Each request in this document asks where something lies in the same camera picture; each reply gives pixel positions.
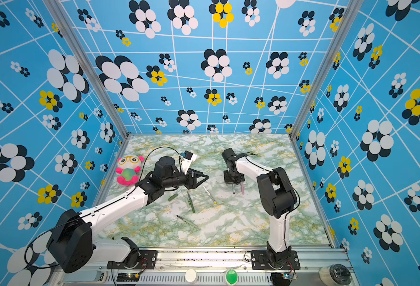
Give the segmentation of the pink pen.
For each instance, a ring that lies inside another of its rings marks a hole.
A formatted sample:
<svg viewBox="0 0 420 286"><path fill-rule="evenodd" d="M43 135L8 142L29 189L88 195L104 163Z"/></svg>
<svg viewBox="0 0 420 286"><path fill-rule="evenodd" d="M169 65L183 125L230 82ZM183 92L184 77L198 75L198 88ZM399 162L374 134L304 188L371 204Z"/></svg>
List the pink pen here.
<svg viewBox="0 0 420 286"><path fill-rule="evenodd" d="M245 195L244 182L243 181L240 183L240 189L241 189L242 195Z"/></svg>

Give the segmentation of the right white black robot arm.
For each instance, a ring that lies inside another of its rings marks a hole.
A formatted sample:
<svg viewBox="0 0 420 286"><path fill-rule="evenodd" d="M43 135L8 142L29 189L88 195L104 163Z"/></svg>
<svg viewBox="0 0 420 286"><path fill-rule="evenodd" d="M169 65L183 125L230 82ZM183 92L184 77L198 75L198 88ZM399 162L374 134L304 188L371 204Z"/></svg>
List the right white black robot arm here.
<svg viewBox="0 0 420 286"><path fill-rule="evenodd" d="M261 204L269 215L268 262L274 269L289 266L296 269L297 259L289 242L290 219L300 206L300 196L292 186L286 171L269 168L249 158L249 154L236 154L228 148L222 153L227 166L224 181L227 185L242 185L248 177L257 183Z"/></svg>

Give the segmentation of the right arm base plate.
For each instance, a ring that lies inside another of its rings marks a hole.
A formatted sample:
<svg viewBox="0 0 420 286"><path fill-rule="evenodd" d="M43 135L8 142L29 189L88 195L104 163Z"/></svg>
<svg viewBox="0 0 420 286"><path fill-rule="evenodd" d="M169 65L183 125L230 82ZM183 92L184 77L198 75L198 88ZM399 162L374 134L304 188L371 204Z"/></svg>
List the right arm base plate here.
<svg viewBox="0 0 420 286"><path fill-rule="evenodd" d="M268 250L253 250L250 252L250 262L254 270L285 270L297 271L301 269L296 251L285 250L274 253Z"/></svg>

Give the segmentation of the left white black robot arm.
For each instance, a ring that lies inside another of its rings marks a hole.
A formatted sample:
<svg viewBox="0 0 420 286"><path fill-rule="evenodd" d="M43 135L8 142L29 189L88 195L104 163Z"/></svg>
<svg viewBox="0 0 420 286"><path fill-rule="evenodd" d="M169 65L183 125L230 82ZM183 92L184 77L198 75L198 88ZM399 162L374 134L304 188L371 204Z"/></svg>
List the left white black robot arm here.
<svg viewBox="0 0 420 286"><path fill-rule="evenodd" d="M95 236L116 220L152 204L165 192L181 186L196 189L208 178L188 167L179 170L172 157L161 157L154 170L124 194L82 212L73 209L64 212L51 230L47 249L67 274L95 262L114 262L133 268L141 258L132 240L123 237L97 241Z"/></svg>

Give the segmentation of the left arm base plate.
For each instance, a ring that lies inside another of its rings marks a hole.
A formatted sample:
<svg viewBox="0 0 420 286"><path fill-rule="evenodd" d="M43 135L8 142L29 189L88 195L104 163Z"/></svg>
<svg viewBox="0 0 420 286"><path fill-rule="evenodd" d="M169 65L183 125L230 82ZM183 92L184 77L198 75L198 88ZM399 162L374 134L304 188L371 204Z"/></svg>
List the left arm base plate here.
<svg viewBox="0 0 420 286"><path fill-rule="evenodd" d="M122 262L108 261L107 269L154 269L157 261L158 251L156 250L139 250L129 255Z"/></svg>

